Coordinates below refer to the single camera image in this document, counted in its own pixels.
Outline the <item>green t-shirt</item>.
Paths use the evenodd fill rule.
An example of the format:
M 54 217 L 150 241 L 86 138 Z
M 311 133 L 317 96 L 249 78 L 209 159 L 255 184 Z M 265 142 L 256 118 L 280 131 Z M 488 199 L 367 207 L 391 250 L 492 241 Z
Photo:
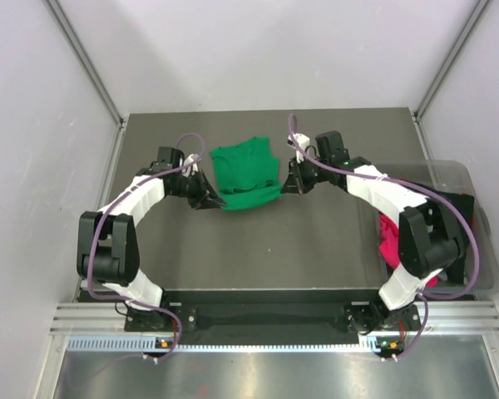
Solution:
M 210 152 L 215 179 L 226 211 L 244 211 L 278 200 L 280 161 L 267 137 L 252 137 Z

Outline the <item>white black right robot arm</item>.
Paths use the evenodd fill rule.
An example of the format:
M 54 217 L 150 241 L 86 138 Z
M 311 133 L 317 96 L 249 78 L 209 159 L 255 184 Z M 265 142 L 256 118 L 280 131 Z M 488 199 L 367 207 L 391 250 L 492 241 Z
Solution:
M 389 178 L 363 157 L 351 157 L 337 131 L 316 138 L 316 155 L 310 156 L 310 139 L 289 133 L 296 155 L 289 160 L 285 194 L 307 194 L 328 182 L 375 208 L 398 228 L 398 265 L 369 304 L 373 328 L 392 328 L 427 283 L 443 270 L 466 258 L 467 221 L 451 201 L 424 187 L 408 188 Z

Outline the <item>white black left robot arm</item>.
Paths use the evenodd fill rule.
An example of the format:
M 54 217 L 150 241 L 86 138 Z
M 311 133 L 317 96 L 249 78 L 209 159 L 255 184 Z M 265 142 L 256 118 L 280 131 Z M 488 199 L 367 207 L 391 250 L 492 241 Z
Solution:
M 176 325 L 166 291 L 141 270 L 137 225 L 167 196 L 184 198 L 192 209 L 221 209 L 226 203 L 199 167 L 197 154 L 160 147 L 156 160 L 98 211 L 79 219 L 77 272 L 118 294 L 127 307 L 129 331 L 163 331 Z

